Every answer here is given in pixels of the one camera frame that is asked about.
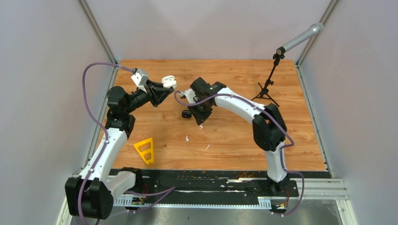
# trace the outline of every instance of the cable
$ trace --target cable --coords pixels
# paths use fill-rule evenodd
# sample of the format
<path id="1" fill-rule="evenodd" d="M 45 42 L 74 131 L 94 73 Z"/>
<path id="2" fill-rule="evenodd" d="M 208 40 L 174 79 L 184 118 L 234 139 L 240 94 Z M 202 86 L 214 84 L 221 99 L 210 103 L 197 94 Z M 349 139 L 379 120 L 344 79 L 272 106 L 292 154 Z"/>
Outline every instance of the cable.
<path id="1" fill-rule="evenodd" d="M 87 73 L 88 69 L 89 69 L 90 67 L 92 67 L 92 66 L 95 66 L 95 65 L 109 65 L 109 66 L 113 66 L 113 67 L 118 67 L 118 68 L 127 70 L 127 71 L 129 71 L 129 72 L 132 72 L 133 74 L 134 74 L 134 73 L 136 72 L 136 70 L 137 70 L 137 69 L 127 68 L 127 67 L 124 67 L 124 66 L 122 66 L 122 65 L 114 64 L 114 63 L 109 63 L 109 62 L 94 62 L 94 63 L 91 63 L 90 65 L 88 65 L 88 66 L 84 69 L 84 71 L 83 71 L 82 86 L 83 86 L 83 99 L 84 99 L 84 105 L 85 105 L 86 110 L 87 110 L 89 116 L 91 117 L 91 119 L 104 131 L 104 134 L 105 134 L 105 142 L 104 142 L 104 144 L 102 145 L 101 150 L 99 151 L 98 157 L 94 160 L 94 162 L 92 163 L 92 165 L 91 165 L 91 167 L 90 167 L 90 170 L 87 172 L 87 175 L 86 175 L 86 177 L 84 178 L 84 180 L 83 180 L 83 182 L 82 182 L 82 185 L 81 185 L 81 187 L 80 187 L 80 189 L 79 189 L 79 194 L 78 194 L 78 196 L 77 196 L 77 210 L 79 211 L 79 217 L 81 218 L 81 220 L 83 221 L 83 223 L 86 224 L 86 225 L 88 225 L 88 223 L 87 223 L 87 221 L 86 221 L 85 218 L 84 218 L 83 210 L 82 210 L 82 195 L 83 195 L 84 186 L 85 186 L 85 184 L 87 183 L 88 178 L 89 178 L 90 175 L 92 174 L 92 170 L 94 170 L 95 165 L 98 163 L 99 159 L 101 158 L 102 154 L 104 153 L 104 150 L 105 150 L 105 148 L 106 148 L 106 146 L 107 146 L 107 143 L 108 143 L 108 140 L 109 140 L 109 134 L 108 134 L 107 129 L 102 125 L 101 122 L 99 122 L 99 121 L 93 116 L 93 114 L 91 113 L 91 110 L 90 110 L 90 108 L 89 108 L 89 106 L 88 106 L 88 103 L 87 103 L 87 94 L 86 94 L 85 77 L 86 77 L 86 73 Z M 167 192 L 164 196 L 162 196 L 162 198 L 160 198 L 160 199 L 159 199 L 157 202 L 155 202 L 154 204 L 157 204 L 158 202 L 160 202 L 160 200 L 162 200 L 164 197 L 166 197 L 166 195 L 168 195 L 174 188 L 175 188 L 175 187 L 169 188 L 169 189 L 168 189 L 168 190 L 170 190 L 169 192 L 167 192 L 168 190 L 166 190 L 166 191 L 163 191 L 163 192 L 159 192 L 159 193 L 152 194 L 152 195 L 161 195 L 161 194 L 163 194 L 164 192 Z"/>
<path id="2" fill-rule="evenodd" d="M 146 207 L 144 209 L 141 209 L 141 210 L 134 210 L 133 211 L 133 213 L 136 213 L 136 212 L 147 211 L 148 209 L 152 208 L 153 206 L 158 204 L 163 198 L 165 198 L 168 194 L 170 194 L 175 188 L 176 187 L 172 187 L 172 188 L 169 188 L 167 190 L 164 190 L 164 191 L 161 191 L 161 192 L 157 192 L 157 193 L 153 193 L 153 194 L 142 194 L 142 193 L 136 193 L 136 192 L 133 192 L 133 191 L 126 191 L 124 193 L 125 194 L 133 194 L 133 195 L 141 195 L 141 196 L 155 196 L 155 195 L 161 195 L 161 194 L 165 193 L 162 197 L 160 197 L 160 199 L 155 201 L 152 205 L 150 205 L 150 206 L 148 206 L 148 207 Z"/>
<path id="3" fill-rule="evenodd" d="M 300 195 L 300 198 L 299 198 L 299 200 L 298 200 L 297 205 L 294 207 L 294 209 L 292 209 L 292 211 L 287 212 L 287 213 L 284 213 L 284 214 L 281 214 L 281 213 L 275 213 L 275 214 L 276 214 L 276 215 L 279 215 L 279 216 L 282 216 L 282 217 L 283 217 L 283 216 L 288 216 L 288 215 L 293 214 L 293 213 L 297 210 L 297 208 L 299 207 L 299 205 L 301 204 L 301 201 L 303 200 L 303 195 L 304 195 L 304 175 L 303 175 L 302 173 L 300 173 L 299 171 L 287 170 L 287 169 L 286 169 L 286 166 L 285 166 L 284 163 L 283 163 L 283 152 L 282 152 L 282 150 L 283 150 L 284 148 L 293 146 L 293 145 L 294 145 L 294 141 L 293 141 L 293 139 L 290 137 L 290 135 L 281 127 L 281 125 L 280 125 L 268 112 L 266 112 L 265 110 L 263 110 L 263 109 L 257 107 L 255 104 L 252 103 L 252 101 L 250 101 L 250 100 L 248 100 L 248 99 L 246 99 L 246 98 L 244 98 L 244 97 L 241 97 L 241 96 L 231 95 L 231 94 L 215 94 L 215 95 L 212 95 L 212 96 L 210 96 L 210 97 L 207 97 L 207 98 L 203 99 L 203 100 L 200 101 L 200 102 L 196 102 L 196 103 L 194 103 L 194 104 L 187 104 L 187 103 L 184 103 L 184 102 L 182 102 L 182 101 L 180 101 L 180 100 L 178 99 L 177 94 L 181 94 L 181 93 L 182 93 L 182 92 L 179 91 L 179 90 L 176 90 L 175 93 L 174 93 L 174 98 L 175 98 L 176 101 L 177 101 L 179 104 L 181 104 L 181 105 L 185 105 L 185 106 L 200 105 L 200 104 L 202 104 L 202 103 L 204 103 L 204 102 L 206 102 L 206 101 L 208 101 L 208 100 L 210 100 L 210 99 L 212 99 L 212 98 L 218 97 L 218 96 L 227 96 L 227 97 L 231 97 L 231 98 L 234 97 L 234 98 L 237 98 L 237 99 L 239 99 L 239 100 L 244 101 L 245 103 L 247 103 L 247 104 L 250 105 L 251 107 L 253 107 L 253 108 L 255 108 L 256 110 L 258 110 L 258 111 L 262 112 L 263 114 L 265 114 L 270 120 L 272 120 L 272 122 L 279 128 L 279 130 L 280 130 L 280 131 L 289 139 L 289 141 L 291 142 L 290 144 L 285 144 L 284 146 L 282 146 L 281 149 L 280 149 L 280 151 L 279 151 L 282 169 L 283 169 L 285 172 L 287 172 L 287 173 L 298 174 L 298 175 L 301 177 L 302 185 L 303 185 L 302 188 L 301 188 L 301 195 Z"/>
<path id="4" fill-rule="evenodd" d="M 284 203 L 282 203 L 282 204 L 279 204 L 279 206 L 286 204 L 286 207 L 287 207 L 289 205 L 289 198 L 290 198 L 289 190 L 286 189 L 286 201 Z"/>

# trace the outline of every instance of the enclosure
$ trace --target enclosure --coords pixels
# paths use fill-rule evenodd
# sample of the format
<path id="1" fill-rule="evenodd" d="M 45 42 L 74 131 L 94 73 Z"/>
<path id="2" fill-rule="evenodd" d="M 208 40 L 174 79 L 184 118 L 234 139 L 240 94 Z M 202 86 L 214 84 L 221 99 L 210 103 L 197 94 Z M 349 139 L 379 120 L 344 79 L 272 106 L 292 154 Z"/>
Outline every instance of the enclosure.
<path id="1" fill-rule="evenodd" d="M 271 215 L 256 208 L 260 201 L 212 208 L 167 206 L 165 198 L 163 205 L 103 224 L 397 224 L 397 6 L 385 0 L 3 1 L 1 218 L 6 224 L 74 223 L 65 181 L 89 163 L 102 138 L 83 102 L 88 64 L 141 68 L 155 82 L 174 75 L 181 91 L 202 77 L 252 99 L 277 48 L 322 23 L 321 33 L 285 53 L 269 86 L 295 141 L 284 150 L 286 166 L 305 177 L 294 214 Z M 137 89 L 130 77 L 110 66 L 90 68 L 85 83 L 95 118 L 105 123 L 111 87 Z M 157 107 L 134 111 L 134 130 L 111 175 L 134 167 L 149 178 L 188 174 L 226 186 L 231 179 L 266 177 L 269 165 L 250 123 L 213 107 L 198 126 L 181 116 L 185 109 L 170 95 Z M 147 165 L 134 144 L 150 137 L 154 162 Z M 293 207 L 303 183 L 291 180 L 297 184 Z M 115 206 L 113 214 L 123 211 Z"/>

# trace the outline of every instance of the tripod stand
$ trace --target tripod stand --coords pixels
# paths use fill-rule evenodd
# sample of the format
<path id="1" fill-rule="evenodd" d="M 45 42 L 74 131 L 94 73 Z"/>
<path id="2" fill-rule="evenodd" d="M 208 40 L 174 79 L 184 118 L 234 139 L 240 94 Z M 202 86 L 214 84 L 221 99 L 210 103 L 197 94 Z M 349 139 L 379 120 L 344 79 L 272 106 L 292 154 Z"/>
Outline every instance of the tripod stand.
<path id="1" fill-rule="evenodd" d="M 276 103 L 276 101 L 268 94 L 268 92 L 269 92 L 268 86 L 274 84 L 274 82 L 271 80 L 271 77 L 272 77 L 272 74 L 274 73 L 276 66 L 279 65 L 279 61 L 281 61 L 283 58 L 285 58 L 284 54 L 286 52 L 288 52 L 290 49 L 296 47 L 300 43 L 304 42 L 305 40 L 319 34 L 322 30 L 323 30 L 322 23 L 313 24 L 306 31 L 304 31 L 303 33 L 301 33 L 297 37 L 293 38 L 291 41 L 289 41 L 288 43 L 284 44 L 282 47 L 279 47 L 276 50 L 276 53 L 272 57 L 273 59 L 275 59 L 275 61 L 274 61 L 274 67 L 271 70 L 271 74 L 269 75 L 267 81 L 265 81 L 264 87 L 262 87 L 262 85 L 259 83 L 261 91 L 256 97 L 254 97 L 252 99 L 252 101 L 256 98 L 269 99 L 269 100 L 273 101 L 275 103 L 275 105 L 277 105 L 279 107 L 279 104 Z"/>
<path id="2" fill-rule="evenodd" d="M 274 61 L 274 67 L 272 68 L 271 73 L 269 74 L 268 79 L 265 81 L 264 87 L 262 87 L 262 85 L 260 84 L 260 82 L 258 83 L 259 86 L 260 86 L 260 88 L 261 88 L 261 90 L 260 90 L 260 92 L 258 93 L 258 95 L 256 95 L 256 97 L 254 97 L 254 98 L 252 99 L 252 101 L 253 101 L 254 99 L 256 99 L 256 98 L 260 98 L 260 99 L 269 99 L 269 100 L 273 101 L 273 102 L 275 103 L 276 106 L 279 107 L 279 104 L 268 94 L 268 92 L 269 92 L 268 86 L 269 86 L 269 85 L 274 85 L 274 81 L 271 80 L 272 74 L 274 74 L 274 71 L 275 71 L 276 66 L 279 65 L 279 62 L 280 62 L 283 58 L 285 58 L 285 56 L 284 56 L 284 54 L 283 54 L 283 51 L 281 51 L 281 49 L 278 49 L 272 58 L 275 59 L 275 61 Z"/>

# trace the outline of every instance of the white object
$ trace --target white object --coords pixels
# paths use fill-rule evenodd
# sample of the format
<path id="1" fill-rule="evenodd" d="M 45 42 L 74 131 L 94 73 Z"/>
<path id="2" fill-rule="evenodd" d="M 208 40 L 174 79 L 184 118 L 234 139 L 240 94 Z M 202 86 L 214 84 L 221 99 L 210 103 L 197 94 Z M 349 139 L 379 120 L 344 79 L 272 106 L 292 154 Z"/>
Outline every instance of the white object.
<path id="1" fill-rule="evenodd" d="M 127 135 L 124 131 L 120 131 L 117 128 L 109 128 L 108 130 L 109 140 L 102 153 L 99 161 L 94 168 L 91 168 L 92 163 L 98 158 L 100 150 L 102 149 L 105 141 L 105 134 L 102 137 L 102 141 L 98 148 L 95 150 L 93 157 L 89 164 L 79 173 L 82 178 L 85 178 L 89 171 L 92 171 L 88 180 L 94 180 L 98 178 L 102 181 L 105 186 L 111 191 L 114 199 L 122 195 L 127 189 L 132 188 L 135 185 L 136 176 L 132 172 L 121 171 L 113 179 L 107 181 L 108 174 L 112 168 L 112 164 L 116 159 L 117 154 L 123 145 L 127 142 Z"/>
<path id="2" fill-rule="evenodd" d="M 172 76 L 172 75 L 169 75 L 169 76 L 165 76 L 165 77 L 163 77 L 163 79 L 162 79 L 162 84 L 163 84 L 163 87 L 164 88 L 173 88 L 173 89 L 176 89 L 176 87 L 177 87 L 177 81 L 175 81 L 175 77 L 174 76 Z"/>
<path id="3" fill-rule="evenodd" d="M 184 91 L 184 95 L 186 96 L 187 100 L 189 103 L 195 102 L 195 94 L 193 93 L 194 91 L 192 89 L 188 89 Z M 237 93 L 233 92 L 230 88 L 223 88 L 217 92 L 217 94 L 230 94 L 233 96 L 239 96 L 242 97 L 241 95 L 238 95 Z M 214 98 L 215 103 L 217 106 L 228 109 L 235 113 L 236 115 L 244 118 L 246 121 L 248 121 L 250 124 L 252 124 L 254 116 L 260 114 L 260 111 L 256 110 L 255 108 L 264 108 L 265 105 L 259 104 L 253 101 L 250 101 L 246 99 L 247 101 L 251 102 L 253 106 L 250 106 L 246 102 L 233 98 L 233 97 L 228 97 L 228 96 L 217 96 Z M 281 164 L 281 159 L 280 159 L 280 153 L 279 150 L 280 148 L 284 145 L 284 142 L 279 143 L 279 145 L 276 148 L 276 151 L 265 151 L 267 163 L 268 163 L 268 171 L 267 174 L 270 179 L 272 179 L 275 182 L 280 182 L 282 181 L 287 173 L 283 170 L 282 164 Z"/>
<path id="4" fill-rule="evenodd" d="M 194 104 L 196 103 L 194 98 L 195 98 L 195 92 L 192 89 L 188 89 L 184 91 L 181 96 L 185 96 L 186 99 L 188 100 L 189 104 Z"/>
<path id="5" fill-rule="evenodd" d="M 234 95 L 234 96 L 240 96 L 237 93 L 233 92 L 230 88 L 223 88 L 219 92 L 217 92 L 217 94 L 230 94 L 230 95 Z M 237 98 L 227 97 L 227 96 L 218 96 L 218 97 L 215 97 L 214 100 L 215 100 L 215 103 L 217 106 L 226 108 L 226 109 L 232 111 L 236 115 L 245 119 L 250 124 L 252 124 L 252 120 L 253 120 L 254 116 L 260 113 L 258 110 L 254 109 L 253 107 L 250 107 L 250 105 L 247 104 L 246 102 L 244 102 L 240 99 L 237 99 Z M 265 105 L 263 105 L 263 104 L 259 104 L 259 103 L 253 102 L 253 101 L 250 101 L 250 102 L 259 108 L 265 107 Z"/>
<path id="6" fill-rule="evenodd" d="M 284 145 L 285 145 L 285 141 L 281 142 L 276 147 L 275 151 L 264 151 L 265 158 L 267 159 L 267 164 L 268 164 L 267 175 L 271 180 L 273 180 L 277 183 L 282 181 L 287 175 L 287 172 L 285 170 L 283 170 L 283 167 L 281 164 L 281 154 L 279 152 L 279 151 L 282 151 L 283 164 L 286 165 L 285 157 L 284 157 L 284 155 L 285 155 L 284 150 L 281 150 L 281 147 Z"/>
<path id="7" fill-rule="evenodd" d="M 133 76 L 131 76 L 131 79 L 133 80 L 133 82 L 136 84 L 136 86 L 139 89 L 141 89 L 141 90 L 145 91 L 145 93 L 147 93 L 144 85 L 148 81 L 148 73 L 145 70 L 137 69 L 135 74 L 133 74 Z"/>

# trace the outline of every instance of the wooden tabletop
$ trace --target wooden tabletop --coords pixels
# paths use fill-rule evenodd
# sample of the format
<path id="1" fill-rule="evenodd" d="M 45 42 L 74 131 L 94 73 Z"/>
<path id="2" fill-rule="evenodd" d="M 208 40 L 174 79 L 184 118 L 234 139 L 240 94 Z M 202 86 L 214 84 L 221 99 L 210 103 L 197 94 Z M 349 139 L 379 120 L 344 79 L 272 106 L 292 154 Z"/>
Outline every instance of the wooden tabletop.
<path id="1" fill-rule="evenodd" d="M 213 84 L 221 82 L 237 94 L 251 99 L 260 91 L 257 82 L 267 79 L 273 60 L 123 60 L 122 65 L 144 69 L 149 79 L 160 82 L 174 75 L 177 90 L 184 91 L 198 77 Z M 131 73 L 119 70 L 115 86 L 135 91 Z M 282 60 L 272 79 L 269 94 L 280 105 L 280 112 L 296 145 L 285 150 L 287 168 L 324 171 L 325 165 L 308 113 L 303 91 L 292 60 Z M 270 100 L 256 99 L 261 104 Z M 132 114 L 134 130 L 119 152 L 114 168 L 266 170 L 264 151 L 253 140 L 251 124 L 234 113 L 213 106 L 203 123 L 181 117 L 186 106 L 170 95 L 158 107 L 147 103 Z M 154 163 L 146 165 L 133 144 L 152 137 Z"/>

